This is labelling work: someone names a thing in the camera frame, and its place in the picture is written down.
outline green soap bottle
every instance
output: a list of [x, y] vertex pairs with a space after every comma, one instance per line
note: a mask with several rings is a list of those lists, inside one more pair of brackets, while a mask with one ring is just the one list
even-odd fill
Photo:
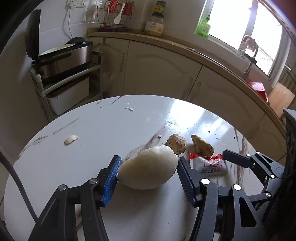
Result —
[[211, 28], [211, 25], [208, 24], [209, 20], [210, 15], [208, 15], [206, 19], [202, 19], [196, 28], [195, 34], [198, 34], [199, 36], [207, 39]]

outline marble tabletop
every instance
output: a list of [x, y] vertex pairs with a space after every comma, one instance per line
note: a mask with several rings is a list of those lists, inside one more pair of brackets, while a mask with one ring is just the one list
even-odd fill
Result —
[[[172, 98], [134, 95], [92, 102], [57, 118], [32, 138], [14, 168], [39, 216], [59, 185], [82, 185], [107, 167], [114, 155], [126, 160], [146, 148], [163, 145], [174, 133], [186, 139], [186, 159], [193, 147], [192, 134], [210, 143], [214, 155], [225, 149], [255, 153], [236, 129], [210, 111]], [[64, 140], [72, 134], [78, 140], [65, 146]], [[210, 179], [222, 186], [238, 183], [247, 195], [261, 192], [263, 186], [250, 169], [226, 165], [225, 176]], [[118, 182], [111, 202], [101, 208], [109, 239], [121, 241], [187, 240], [197, 210], [187, 202], [177, 172], [151, 190], [135, 190]], [[11, 176], [4, 216], [16, 241], [29, 238], [34, 221]], [[84, 240], [79, 223], [78, 240]]]

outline open black lid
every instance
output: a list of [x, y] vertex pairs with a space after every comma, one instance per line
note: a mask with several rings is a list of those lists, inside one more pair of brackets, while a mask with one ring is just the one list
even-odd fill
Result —
[[25, 34], [27, 55], [33, 60], [39, 56], [39, 23], [41, 9], [35, 9], [31, 12]]

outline candy wrapper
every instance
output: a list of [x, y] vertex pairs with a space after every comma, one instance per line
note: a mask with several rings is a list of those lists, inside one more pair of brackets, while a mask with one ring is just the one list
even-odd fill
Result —
[[193, 168], [203, 176], [225, 175], [227, 166], [221, 154], [211, 157], [202, 157], [196, 153], [190, 153], [190, 162]]

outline white spoon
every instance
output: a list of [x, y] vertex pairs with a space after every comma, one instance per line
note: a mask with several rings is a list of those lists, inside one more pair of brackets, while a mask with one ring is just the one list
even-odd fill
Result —
[[120, 11], [119, 15], [116, 16], [116, 18], [114, 18], [114, 23], [115, 24], [119, 24], [120, 23], [122, 11], [123, 11], [125, 5], [126, 5], [125, 3], [122, 4], [122, 8], [121, 8], [121, 11]]

